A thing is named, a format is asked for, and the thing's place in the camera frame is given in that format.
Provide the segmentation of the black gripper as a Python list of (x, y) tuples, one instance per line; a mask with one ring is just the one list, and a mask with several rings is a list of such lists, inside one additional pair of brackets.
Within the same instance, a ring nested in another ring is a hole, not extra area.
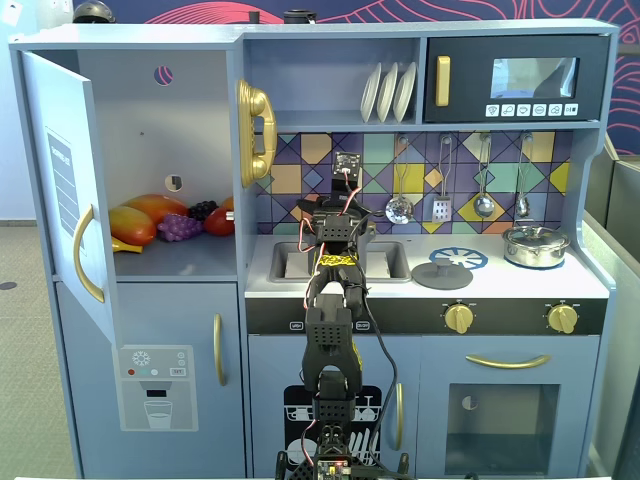
[(311, 215), (310, 226), (305, 227), (307, 243), (349, 243), (364, 233), (370, 218), (384, 217), (384, 210), (370, 212), (355, 198), (350, 203), (347, 200), (347, 197), (297, 200), (297, 206)]

